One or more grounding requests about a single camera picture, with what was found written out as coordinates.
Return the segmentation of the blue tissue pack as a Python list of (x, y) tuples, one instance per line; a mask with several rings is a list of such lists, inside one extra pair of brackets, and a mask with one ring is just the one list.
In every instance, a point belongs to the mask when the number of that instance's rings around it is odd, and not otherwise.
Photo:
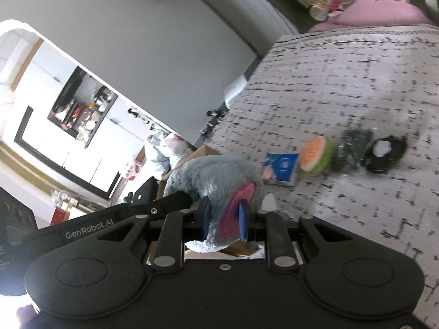
[(298, 177), (298, 154), (267, 153), (262, 163), (264, 183), (280, 186), (294, 186)]

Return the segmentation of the hamburger plush toy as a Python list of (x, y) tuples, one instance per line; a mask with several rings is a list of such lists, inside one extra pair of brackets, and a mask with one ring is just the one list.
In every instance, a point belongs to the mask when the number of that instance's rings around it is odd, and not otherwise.
[(299, 154), (298, 162), (302, 172), (317, 175), (329, 166), (336, 143), (326, 137), (318, 136), (311, 139)]

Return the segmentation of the black white soft toy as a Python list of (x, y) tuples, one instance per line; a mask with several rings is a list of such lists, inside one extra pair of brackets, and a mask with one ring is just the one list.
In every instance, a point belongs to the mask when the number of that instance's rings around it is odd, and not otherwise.
[(385, 174), (400, 162), (408, 148), (405, 136), (390, 135), (373, 141), (361, 159), (361, 166), (373, 174)]

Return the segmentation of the dark packaged soft item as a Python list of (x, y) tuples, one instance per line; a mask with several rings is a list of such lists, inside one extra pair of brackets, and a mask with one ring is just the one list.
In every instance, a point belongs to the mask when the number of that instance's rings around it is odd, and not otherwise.
[(345, 129), (336, 143), (330, 168), (336, 172), (358, 170), (367, 148), (372, 143), (373, 131), (371, 129)]

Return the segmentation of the black dice cushion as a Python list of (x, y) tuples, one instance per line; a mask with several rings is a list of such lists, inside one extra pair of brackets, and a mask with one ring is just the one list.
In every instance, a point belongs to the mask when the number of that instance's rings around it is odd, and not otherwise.
[(135, 192), (129, 192), (123, 199), (129, 206), (148, 205), (157, 198), (159, 181), (150, 177)]

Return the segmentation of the red white plastic bag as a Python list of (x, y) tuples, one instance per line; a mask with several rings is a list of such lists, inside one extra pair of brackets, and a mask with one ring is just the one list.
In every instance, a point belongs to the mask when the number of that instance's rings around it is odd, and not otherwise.
[(134, 180), (143, 168), (143, 163), (137, 159), (127, 162), (120, 169), (120, 176), (125, 180)]

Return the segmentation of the white box on floor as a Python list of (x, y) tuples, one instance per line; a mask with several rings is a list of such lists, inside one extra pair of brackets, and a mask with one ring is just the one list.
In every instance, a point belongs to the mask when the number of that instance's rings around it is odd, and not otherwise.
[(247, 85), (247, 78), (244, 75), (234, 80), (224, 91), (224, 102), (229, 108), (234, 99), (243, 91)]

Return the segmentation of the kitchen shelf with items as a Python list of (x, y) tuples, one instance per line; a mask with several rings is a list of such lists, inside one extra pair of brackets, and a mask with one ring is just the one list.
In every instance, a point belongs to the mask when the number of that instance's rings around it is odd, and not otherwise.
[(117, 94), (80, 67), (56, 98), (48, 119), (88, 148)]

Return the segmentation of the patterned white bed sheet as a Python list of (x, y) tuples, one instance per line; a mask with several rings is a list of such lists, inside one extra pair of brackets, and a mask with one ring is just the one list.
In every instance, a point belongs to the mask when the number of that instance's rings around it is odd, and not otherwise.
[(437, 328), (437, 27), (282, 37), (208, 144), (261, 163), (268, 153), (298, 153), (317, 135), (338, 139), (357, 128), (378, 138), (405, 137), (405, 155), (384, 175), (325, 172), (268, 191), (286, 212), (316, 215), (414, 259), (426, 279), (415, 313)]

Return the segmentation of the paper cup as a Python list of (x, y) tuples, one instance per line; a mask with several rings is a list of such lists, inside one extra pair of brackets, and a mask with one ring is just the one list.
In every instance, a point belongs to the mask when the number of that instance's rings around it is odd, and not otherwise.
[(309, 7), (310, 16), (317, 22), (324, 22), (333, 11), (334, 0), (316, 0)]

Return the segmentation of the pink pillow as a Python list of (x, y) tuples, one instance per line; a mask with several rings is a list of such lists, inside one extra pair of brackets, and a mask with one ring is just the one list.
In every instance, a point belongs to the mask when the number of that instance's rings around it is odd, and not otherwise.
[(345, 11), (311, 27), (309, 33), (391, 25), (434, 25), (434, 22), (404, 0), (356, 0)]

